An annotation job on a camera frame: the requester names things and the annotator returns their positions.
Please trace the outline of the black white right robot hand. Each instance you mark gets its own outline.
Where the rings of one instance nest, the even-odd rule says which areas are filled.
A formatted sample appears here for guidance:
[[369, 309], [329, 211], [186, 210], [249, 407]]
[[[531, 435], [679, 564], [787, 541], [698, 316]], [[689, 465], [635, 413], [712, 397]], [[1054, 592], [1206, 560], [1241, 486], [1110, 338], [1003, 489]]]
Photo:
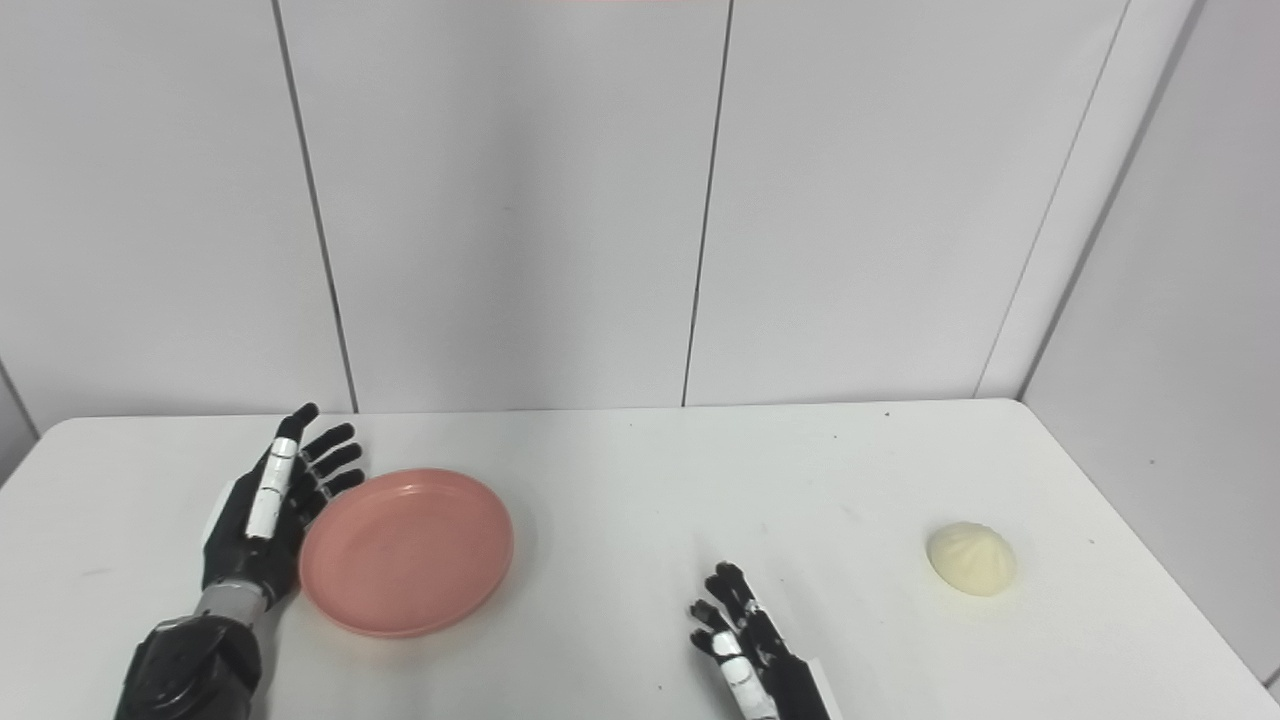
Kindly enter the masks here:
[[835, 719], [814, 667], [788, 647], [742, 569], [721, 561], [695, 600], [691, 644], [712, 659], [744, 719]]

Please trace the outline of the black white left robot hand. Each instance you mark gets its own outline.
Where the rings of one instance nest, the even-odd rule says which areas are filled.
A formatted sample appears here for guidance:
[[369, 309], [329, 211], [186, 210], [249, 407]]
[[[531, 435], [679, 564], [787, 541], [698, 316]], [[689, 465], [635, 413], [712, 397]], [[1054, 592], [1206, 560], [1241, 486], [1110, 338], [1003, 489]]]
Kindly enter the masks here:
[[[364, 447], [352, 423], [302, 441], [317, 416], [315, 404], [285, 416], [252, 469], [230, 487], [204, 544], [202, 605], [236, 585], [256, 591], [268, 609], [289, 596], [308, 528], [339, 495], [365, 482], [364, 470], [356, 466]], [[279, 478], [282, 487], [274, 529], [261, 537], [248, 527], [265, 477]]]

